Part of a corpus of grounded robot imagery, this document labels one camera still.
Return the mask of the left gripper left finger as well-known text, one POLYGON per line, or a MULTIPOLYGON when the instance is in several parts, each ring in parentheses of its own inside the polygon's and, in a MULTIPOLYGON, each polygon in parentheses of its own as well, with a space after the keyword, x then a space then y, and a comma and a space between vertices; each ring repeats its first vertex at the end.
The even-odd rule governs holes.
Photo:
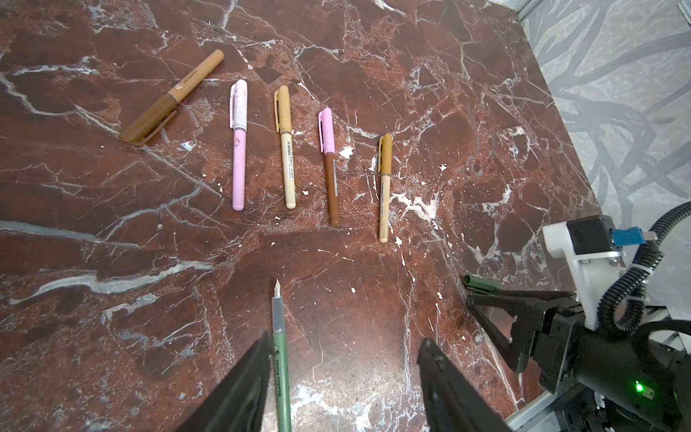
POLYGON ((272 342, 264 333, 186 419, 180 431, 255 432, 262 428, 272 342))

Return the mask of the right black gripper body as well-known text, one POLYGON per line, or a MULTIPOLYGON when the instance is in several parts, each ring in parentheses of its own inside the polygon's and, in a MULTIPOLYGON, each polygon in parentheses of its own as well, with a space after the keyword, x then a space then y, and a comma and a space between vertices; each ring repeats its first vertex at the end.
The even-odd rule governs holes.
POLYGON ((584 327, 579 307, 545 313, 532 358, 540 385, 555 396, 580 384, 660 431, 690 430, 690 354, 651 339, 690 333, 688 320, 642 324, 628 336, 584 327))

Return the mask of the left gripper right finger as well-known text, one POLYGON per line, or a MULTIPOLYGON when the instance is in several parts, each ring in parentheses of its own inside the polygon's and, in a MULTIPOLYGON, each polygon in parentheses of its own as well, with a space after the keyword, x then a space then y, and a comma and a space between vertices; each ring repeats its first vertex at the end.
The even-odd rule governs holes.
POLYGON ((431 431, 509 430, 434 340, 423 340, 417 363, 426 422, 431 431))

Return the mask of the green pen cap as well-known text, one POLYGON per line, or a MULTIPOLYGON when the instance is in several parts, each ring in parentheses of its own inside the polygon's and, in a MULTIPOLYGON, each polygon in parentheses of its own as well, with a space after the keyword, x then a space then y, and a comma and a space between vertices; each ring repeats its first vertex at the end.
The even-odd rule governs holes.
POLYGON ((482 295, 497 295, 503 291, 499 283, 483 279, 477 275, 464 275, 462 277, 462 283, 469 291, 482 295))

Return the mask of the dark green pen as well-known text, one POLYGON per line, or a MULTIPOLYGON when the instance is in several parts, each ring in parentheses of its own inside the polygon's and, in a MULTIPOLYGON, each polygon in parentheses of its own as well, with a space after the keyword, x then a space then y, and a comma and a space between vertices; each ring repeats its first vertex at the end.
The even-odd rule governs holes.
POLYGON ((278 430, 281 432, 291 432, 293 427, 289 388, 288 345, 285 334, 284 300, 279 280, 275 281, 274 296, 272 297, 272 325, 278 430))

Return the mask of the orange brown pen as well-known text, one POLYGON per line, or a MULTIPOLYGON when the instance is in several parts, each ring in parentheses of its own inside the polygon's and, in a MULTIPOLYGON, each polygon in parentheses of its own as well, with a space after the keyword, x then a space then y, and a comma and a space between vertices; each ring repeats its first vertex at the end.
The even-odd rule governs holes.
POLYGON ((389 217, 390 217, 390 175, 381 176, 381 198, 380 198, 380 217, 379 235, 381 243, 387 243, 389 238, 389 217))

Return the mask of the ochre pen cap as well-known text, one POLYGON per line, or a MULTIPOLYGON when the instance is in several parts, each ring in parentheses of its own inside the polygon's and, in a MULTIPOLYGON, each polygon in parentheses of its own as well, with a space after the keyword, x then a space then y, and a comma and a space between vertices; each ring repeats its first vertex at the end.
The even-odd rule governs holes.
POLYGON ((378 172, 380 176, 392 174, 392 144, 393 138, 386 133, 380 138, 378 150, 378 172))

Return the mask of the pink pen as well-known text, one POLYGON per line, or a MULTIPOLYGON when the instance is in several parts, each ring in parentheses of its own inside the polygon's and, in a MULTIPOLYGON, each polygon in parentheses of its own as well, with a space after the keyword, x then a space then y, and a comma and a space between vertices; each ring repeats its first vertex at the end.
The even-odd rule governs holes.
POLYGON ((245 207, 247 133, 244 129, 236 128, 233 138, 232 207, 235 211, 242 211, 245 207))

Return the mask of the light green pen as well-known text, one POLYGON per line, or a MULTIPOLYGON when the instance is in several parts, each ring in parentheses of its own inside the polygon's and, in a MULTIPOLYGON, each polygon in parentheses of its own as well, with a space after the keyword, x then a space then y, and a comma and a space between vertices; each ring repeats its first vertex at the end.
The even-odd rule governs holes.
POLYGON ((325 154, 325 174, 327 182, 329 220, 333 227, 339 225, 338 186, 336 159, 334 153, 325 154))

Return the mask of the tan pen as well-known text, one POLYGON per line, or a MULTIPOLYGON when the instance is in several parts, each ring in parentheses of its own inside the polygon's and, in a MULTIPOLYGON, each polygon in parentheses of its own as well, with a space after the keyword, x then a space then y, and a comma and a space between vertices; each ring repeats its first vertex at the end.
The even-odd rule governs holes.
POLYGON ((294 209, 297 202, 293 166, 293 137, 289 131, 283 131, 281 133, 281 145, 284 167, 285 205, 288 209, 294 209))

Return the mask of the tan pen cap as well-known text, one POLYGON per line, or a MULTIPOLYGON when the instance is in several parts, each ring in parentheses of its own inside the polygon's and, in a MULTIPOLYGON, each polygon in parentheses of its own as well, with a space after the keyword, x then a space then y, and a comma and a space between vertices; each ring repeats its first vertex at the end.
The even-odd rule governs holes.
POLYGON ((290 92, 288 86, 280 86, 275 91, 275 128, 278 133, 292 132, 290 92))

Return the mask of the magenta pink pen cap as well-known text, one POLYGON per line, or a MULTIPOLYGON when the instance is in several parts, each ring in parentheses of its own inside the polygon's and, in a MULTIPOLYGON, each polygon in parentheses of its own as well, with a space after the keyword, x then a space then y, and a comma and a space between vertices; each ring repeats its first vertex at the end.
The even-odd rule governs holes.
POLYGON ((336 152, 333 131, 333 117, 330 108, 325 108, 318 114, 320 130, 320 148, 324 155, 336 152))

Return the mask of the dark brown pen cap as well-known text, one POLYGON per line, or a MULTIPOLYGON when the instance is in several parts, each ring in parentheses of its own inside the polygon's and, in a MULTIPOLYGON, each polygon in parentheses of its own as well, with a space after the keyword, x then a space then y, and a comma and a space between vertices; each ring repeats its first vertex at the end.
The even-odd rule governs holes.
POLYGON ((172 95, 162 95, 120 133, 119 139, 138 148, 146 145, 176 115, 177 105, 172 95))

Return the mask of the light pink pen cap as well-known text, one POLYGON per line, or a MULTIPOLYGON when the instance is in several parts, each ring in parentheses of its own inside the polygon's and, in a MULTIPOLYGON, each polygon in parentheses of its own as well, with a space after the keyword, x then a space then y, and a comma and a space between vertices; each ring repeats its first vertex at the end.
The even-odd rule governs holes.
POLYGON ((247 130, 248 122, 248 83, 239 79, 230 88, 230 128, 247 130))

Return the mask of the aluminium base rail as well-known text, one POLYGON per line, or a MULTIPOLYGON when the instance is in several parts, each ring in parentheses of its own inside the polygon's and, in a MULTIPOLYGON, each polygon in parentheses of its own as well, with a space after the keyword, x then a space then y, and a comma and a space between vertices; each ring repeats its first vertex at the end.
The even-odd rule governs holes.
MULTIPOLYGON (((671 342, 684 335, 662 331, 651 339, 689 354, 671 342)), ((561 396, 545 392, 506 423, 512 431, 660 431, 580 384, 561 396)))

